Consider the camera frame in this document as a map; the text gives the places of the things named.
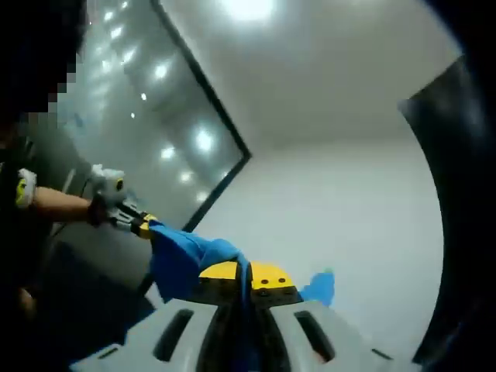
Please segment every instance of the blue cloth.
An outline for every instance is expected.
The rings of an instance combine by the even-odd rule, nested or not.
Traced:
[[[243,269],[242,296],[246,297],[248,261],[231,243],[224,239],[206,240],[158,221],[150,221],[149,225],[153,232],[150,271],[164,301],[186,298],[203,270],[233,260],[240,262]]]

